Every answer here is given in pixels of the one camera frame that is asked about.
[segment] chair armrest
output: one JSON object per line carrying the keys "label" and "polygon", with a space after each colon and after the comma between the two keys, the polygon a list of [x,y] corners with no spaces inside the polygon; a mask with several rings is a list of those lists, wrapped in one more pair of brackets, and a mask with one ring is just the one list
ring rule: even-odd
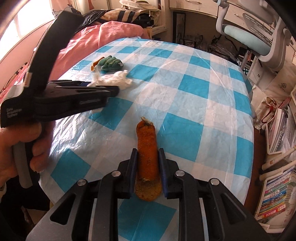
{"label": "chair armrest", "polygon": [[213,0],[213,1],[216,2],[218,6],[222,7],[222,9],[218,11],[218,18],[216,21],[216,30],[220,34],[226,35],[222,30],[222,25],[229,8],[229,3],[227,2],[227,0]]}

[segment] orange plush carrot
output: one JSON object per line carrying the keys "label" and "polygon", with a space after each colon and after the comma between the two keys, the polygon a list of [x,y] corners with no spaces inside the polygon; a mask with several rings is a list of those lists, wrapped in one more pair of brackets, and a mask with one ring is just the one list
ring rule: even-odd
{"label": "orange plush carrot", "polygon": [[152,122],[142,117],[136,132],[138,136],[136,195],[145,201],[152,201],[161,193],[155,127]]}

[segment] pink bedsheet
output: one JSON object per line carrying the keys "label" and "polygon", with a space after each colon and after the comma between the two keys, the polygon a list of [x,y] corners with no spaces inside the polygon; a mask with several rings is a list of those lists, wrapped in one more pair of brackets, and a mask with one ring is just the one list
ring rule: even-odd
{"label": "pink bedsheet", "polygon": [[[98,48],[121,38],[141,37],[149,39],[147,32],[140,26],[110,21],[104,24],[87,27],[70,40],[68,46],[59,52],[54,64],[49,81],[57,80],[72,66],[77,64]],[[14,84],[19,84],[25,74],[28,65],[24,67],[9,86],[0,94],[0,103],[6,96],[7,91]]]}

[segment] green stuffed toy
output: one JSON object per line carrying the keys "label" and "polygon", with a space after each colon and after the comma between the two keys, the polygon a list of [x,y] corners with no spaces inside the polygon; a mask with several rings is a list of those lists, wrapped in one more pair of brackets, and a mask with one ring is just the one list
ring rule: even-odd
{"label": "green stuffed toy", "polygon": [[105,71],[120,70],[123,67],[121,60],[112,57],[111,55],[101,59],[98,65],[101,66],[101,70]]}

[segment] chair seat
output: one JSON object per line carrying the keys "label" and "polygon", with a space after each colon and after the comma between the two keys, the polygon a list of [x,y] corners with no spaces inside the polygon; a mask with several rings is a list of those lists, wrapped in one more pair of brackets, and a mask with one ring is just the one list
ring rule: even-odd
{"label": "chair seat", "polygon": [[270,51],[270,47],[265,42],[245,30],[228,24],[223,24],[222,30],[228,36],[233,37],[262,56],[268,55]]}

